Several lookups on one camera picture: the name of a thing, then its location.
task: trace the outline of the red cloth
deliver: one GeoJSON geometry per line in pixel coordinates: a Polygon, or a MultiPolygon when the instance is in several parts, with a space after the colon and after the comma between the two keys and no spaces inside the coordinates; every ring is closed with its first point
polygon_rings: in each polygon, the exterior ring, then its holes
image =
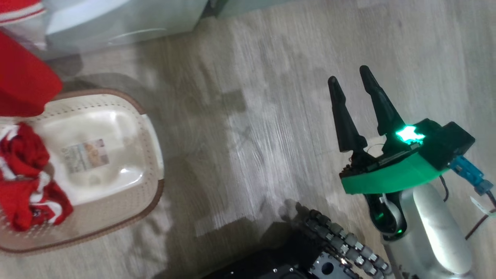
{"type": "Polygon", "coordinates": [[[58,225],[72,205],[43,171],[50,156],[41,138],[25,123],[17,127],[0,140],[0,206],[18,231],[45,221],[58,225]]]}
{"type": "Polygon", "coordinates": [[[2,32],[0,61],[0,116],[40,115],[62,90],[48,65],[2,32]]]}

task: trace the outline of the laundry basket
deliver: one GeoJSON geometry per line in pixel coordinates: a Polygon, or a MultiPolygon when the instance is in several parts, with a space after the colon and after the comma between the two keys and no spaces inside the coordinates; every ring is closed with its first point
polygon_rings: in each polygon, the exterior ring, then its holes
{"type": "Polygon", "coordinates": [[[0,250],[36,253],[81,243],[127,226],[157,205],[164,172],[160,146],[148,116],[126,94],[61,94],[40,116],[0,118],[0,132],[20,121],[43,139],[53,178],[74,212],[58,226],[44,223],[25,232],[12,230],[0,212],[0,250]],[[97,149],[90,163],[80,156],[84,148],[97,149]]]}

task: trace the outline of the cable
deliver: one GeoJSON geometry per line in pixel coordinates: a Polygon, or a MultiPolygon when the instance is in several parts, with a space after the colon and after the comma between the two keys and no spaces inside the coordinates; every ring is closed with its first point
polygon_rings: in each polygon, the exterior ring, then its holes
{"type": "Polygon", "coordinates": [[[487,191],[486,195],[488,195],[489,199],[491,200],[491,203],[493,203],[493,207],[496,208],[496,199],[493,196],[493,194],[491,193],[491,191],[487,191]]]}
{"type": "Polygon", "coordinates": [[[439,179],[441,180],[442,186],[444,187],[444,191],[446,192],[446,195],[444,196],[444,199],[442,200],[443,202],[446,202],[449,197],[449,190],[448,186],[446,186],[446,181],[444,180],[444,177],[442,175],[439,175],[439,179]]]}
{"type": "MultiPolygon", "coordinates": [[[[490,211],[490,213],[494,213],[496,212],[496,209],[492,209],[490,211]]],[[[465,236],[465,240],[468,240],[472,234],[474,234],[474,232],[482,225],[482,223],[484,223],[484,221],[489,217],[489,215],[484,215],[484,217],[482,217],[476,224],[475,226],[467,233],[467,235],[465,236]]]]}

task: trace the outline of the laminate floor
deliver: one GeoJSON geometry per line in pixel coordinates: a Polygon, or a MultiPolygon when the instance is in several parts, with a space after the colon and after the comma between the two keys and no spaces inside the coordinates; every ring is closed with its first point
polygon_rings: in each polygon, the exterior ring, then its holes
{"type": "MultiPolygon", "coordinates": [[[[146,109],[165,191],[147,218],[118,232],[0,256],[0,278],[194,278],[280,239],[284,229],[266,231],[296,202],[385,256],[365,200],[340,185],[350,154],[338,149],[327,79],[337,76],[358,130],[378,143],[359,74],[368,65],[406,122],[455,121],[470,132],[477,142],[467,157],[496,181],[495,15],[491,0],[295,1],[51,61],[65,91],[114,88],[146,109]]],[[[476,194],[454,174],[446,181],[447,204],[468,232],[483,215],[470,202],[476,194]]],[[[478,278],[496,273],[495,230],[488,220],[469,240],[478,278]]]]}

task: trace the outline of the metal track link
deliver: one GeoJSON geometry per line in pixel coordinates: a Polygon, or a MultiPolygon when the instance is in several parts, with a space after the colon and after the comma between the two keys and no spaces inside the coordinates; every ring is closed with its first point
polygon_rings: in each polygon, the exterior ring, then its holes
{"type": "Polygon", "coordinates": [[[312,209],[305,225],[316,235],[335,249],[344,258],[354,263],[373,279],[384,279],[392,274],[391,265],[375,254],[369,246],[358,242],[353,233],[346,233],[343,227],[331,222],[331,219],[312,209]]]}

